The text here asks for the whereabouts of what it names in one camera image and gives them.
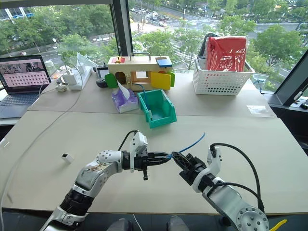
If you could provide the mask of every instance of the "red bag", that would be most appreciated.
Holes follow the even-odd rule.
[[[244,69],[246,37],[208,37],[206,69],[210,71],[238,71]]]

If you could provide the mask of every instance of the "blue wire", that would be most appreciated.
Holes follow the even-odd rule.
[[[148,108],[148,110],[150,110],[150,106],[149,106],[149,104],[148,104],[148,100],[147,100],[147,98],[146,98],[146,94],[145,94],[145,90],[144,90],[143,85],[141,85],[141,84],[139,84],[139,83],[133,83],[133,84],[142,87],[143,94],[144,94],[144,99],[145,99],[145,105],[146,105],[146,107]]]
[[[188,146],[187,148],[182,149],[181,151],[179,151],[179,153],[186,151],[187,149],[190,149],[191,147],[195,146],[198,142],[200,142],[205,136],[205,132],[203,133],[203,135],[192,145]],[[172,154],[167,155],[167,158],[172,158]]]

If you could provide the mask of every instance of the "laptop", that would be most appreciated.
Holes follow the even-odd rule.
[[[0,81],[8,95],[0,102],[0,119],[20,118],[50,79],[40,55],[0,58]]]

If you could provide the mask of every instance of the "green piece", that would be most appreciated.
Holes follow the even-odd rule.
[[[171,87],[174,87],[174,82],[175,82],[175,74],[173,72],[168,72],[168,75],[171,75]]]
[[[109,88],[117,88],[117,80],[113,74],[105,75],[105,80]]]
[[[146,122],[150,128],[155,128],[177,121],[175,108],[163,90],[146,91],[146,98],[150,108],[145,105],[144,93],[138,93],[141,109],[145,113]]]

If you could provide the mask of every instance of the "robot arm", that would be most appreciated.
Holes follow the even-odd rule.
[[[62,203],[56,207],[41,231],[76,230],[86,218],[94,198],[107,180],[116,173],[130,169],[143,171],[148,180],[147,167],[170,160],[167,153],[147,152],[147,139],[136,132],[130,143],[130,153],[105,150],[83,167]]]
[[[245,202],[241,195],[231,186],[213,187],[224,181],[216,175],[220,171],[221,153],[215,147],[215,153],[208,150],[207,163],[193,157],[173,152],[173,159],[183,169],[180,176],[192,186],[221,215],[228,218],[231,225],[238,231],[268,231],[269,222],[266,215],[258,208]]]

